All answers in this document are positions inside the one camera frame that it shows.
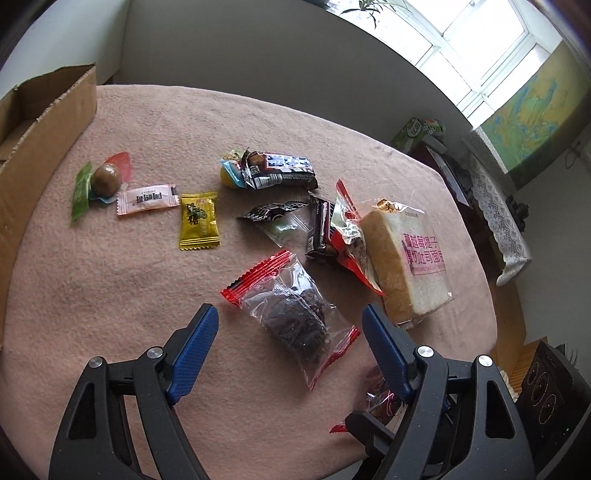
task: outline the green candy wrapper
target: green candy wrapper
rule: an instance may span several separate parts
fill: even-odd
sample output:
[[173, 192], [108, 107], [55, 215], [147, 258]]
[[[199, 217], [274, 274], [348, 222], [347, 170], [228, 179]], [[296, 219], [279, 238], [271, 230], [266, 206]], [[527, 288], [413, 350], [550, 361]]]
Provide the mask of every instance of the green candy wrapper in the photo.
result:
[[88, 191], [90, 190], [90, 177], [92, 164], [87, 162], [76, 175], [74, 196], [72, 197], [72, 221], [75, 222], [88, 210]]

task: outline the black speaker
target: black speaker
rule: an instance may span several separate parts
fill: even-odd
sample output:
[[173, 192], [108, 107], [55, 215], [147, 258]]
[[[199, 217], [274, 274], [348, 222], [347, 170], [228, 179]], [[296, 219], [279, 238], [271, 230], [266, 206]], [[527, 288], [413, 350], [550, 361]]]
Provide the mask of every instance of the black speaker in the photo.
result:
[[591, 403], [591, 389], [557, 349], [540, 342], [516, 406], [534, 458], [535, 472], [558, 453]]

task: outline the plastic packaging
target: plastic packaging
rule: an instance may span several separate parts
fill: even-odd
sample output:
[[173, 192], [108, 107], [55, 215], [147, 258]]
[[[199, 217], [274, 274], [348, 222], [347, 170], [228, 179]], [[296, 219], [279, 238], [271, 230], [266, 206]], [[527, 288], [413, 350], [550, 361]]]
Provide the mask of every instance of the plastic packaging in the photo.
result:
[[88, 211], [88, 192], [90, 190], [90, 176], [92, 164], [87, 162], [76, 175], [74, 195], [72, 196], [72, 221], [77, 221]]
[[140, 187], [117, 194], [117, 215], [128, 215], [143, 210], [179, 205], [176, 185], [171, 184]]
[[241, 170], [246, 187], [252, 190], [279, 184], [309, 190], [318, 188], [312, 164], [305, 157], [246, 150], [242, 156]]
[[278, 247], [305, 245], [312, 230], [308, 203], [298, 200], [259, 205], [241, 218], [253, 222]]
[[[354, 410], [362, 410], [374, 416], [378, 421], [387, 425], [399, 412], [402, 401], [395, 393], [390, 392], [384, 376], [376, 365], [372, 368], [363, 382], [363, 393], [357, 399]], [[342, 421], [330, 430], [331, 433], [346, 432], [347, 427]]]
[[330, 241], [339, 252], [338, 261], [374, 292], [382, 295], [374, 265], [367, 252], [365, 237], [359, 226], [361, 216], [342, 180], [336, 184], [336, 193], [335, 211], [330, 220], [330, 226], [335, 231]]
[[240, 162], [243, 155], [244, 150], [235, 148], [234, 150], [225, 154], [220, 160], [222, 165], [220, 168], [220, 179], [222, 181], [222, 185], [229, 189], [246, 188], [246, 184], [244, 183], [244, 178], [242, 178], [242, 172], [240, 169]]
[[335, 204], [310, 194], [311, 232], [306, 244], [306, 255], [318, 261], [336, 263], [339, 253], [330, 243], [335, 228], [330, 226], [330, 219], [335, 211]]
[[408, 329], [452, 299], [443, 253], [424, 211], [374, 200], [361, 228], [392, 323]]
[[117, 199], [116, 194], [119, 190], [127, 190], [131, 173], [131, 158], [127, 152], [119, 152], [107, 158], [90, 178], [88, 198], [100, 200], [103, 203], [113, 203]]
[[308, 388], [360, 335], [318, 291], [295, 253], [282, 250], [222, 290], [295, 356]]
[[217, 192], [181, 195], [181, 250], [216, 247], [220, 244], [215, 200]]

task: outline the candy wrapper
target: candy wrapper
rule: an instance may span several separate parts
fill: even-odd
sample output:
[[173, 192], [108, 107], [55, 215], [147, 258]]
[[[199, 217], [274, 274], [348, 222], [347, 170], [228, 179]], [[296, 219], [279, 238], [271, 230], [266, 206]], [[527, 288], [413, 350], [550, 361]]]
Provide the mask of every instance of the candy wrapper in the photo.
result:
[[339, 252], [338, 261], [374, 292], [383, 295], [378, 285], [374, 265], [367, 252], [365, 237], [359, 226], [361, 216], [342, 180], [336, 184], [336, 193], [335, 211], [330, 220], [330, 226], [335, 229], [335, 232], [330, 240]]
[[312, 229], [308, 203], [296, 200], [259, 205], [240, 218], [253, 222], [279, 247], [304, 245]]
[[180, 205], [175, 185], [154, 185], [117, 194], [117, 215]]
[[74, 195], [72, 196], [72, 221], [75, 222], [88, 211], [88, 191], [92, 164], [87, 162], [76, 175]]
[[246, 187], [252, 190], [279, 184], [308, 190], [318, 188], [312, 164], [305, 157], [246, 150], [242, 156], [241, 170]]
[[[365, 378], [363, 393], [356, 400], [353, 410], [366, 411], [378, 421], [387, 425], [397, 415], [401, 407], [402, 401], [395, 393], [390, 392], [382, 372], [376, 365]], [[330, 430], [331, 433], [346, 431], [347, 427], [344, 421]]]
[[240, 169], [240, 162], [243, 155], [244, 150], [234, 149], [225, 154], [220, 160], [220, 163], [222, 164], [222, 168], [220, 169], [220, 179], [222, 185], [229, 189], [246, 188]]
[[330, 219], [335, 211], [335, 204], [310, 194], [312, 229], [307, 241], [306, 255], [319, 261], [336, 262], [339, 252], [330, 242], [334, 227]]
[[217, 192], [181, 195], [181, 250], [216, 247], [220, 244], [215, 200]]

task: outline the red packaging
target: red packaging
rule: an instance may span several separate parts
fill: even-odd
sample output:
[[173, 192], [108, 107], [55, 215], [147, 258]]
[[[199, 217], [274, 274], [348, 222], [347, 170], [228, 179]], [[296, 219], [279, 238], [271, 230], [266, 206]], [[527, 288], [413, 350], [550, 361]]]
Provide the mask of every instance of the red packaging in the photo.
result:
[[330, 226], [335, 229], [330, 243], [339, 252], [338, 262], [351, 270], [358, 279], [379, 295], [379, 288], [374, 265], [369, 258], [365, 237], [359, 222], [361, 215], [355, 208], [342, 180], [336, 183], [335, 211], [330, 219]]
[[221, 293], [285, 345], [297, 359], [310, 390], [361, 333], [322, 297], [289, 250], [263, 260]]
[[[395, 393], [390, 392], [384, 376], [376, 365], [369, 372], [363, 382], [363, 392], [355, 403], [354, 410], [363, 410], [374, 416], [384, 425], [401, 411], [402, 402]], [[347, 432], [345, 422], [342, 421], [330, 430], [331, 433]]]

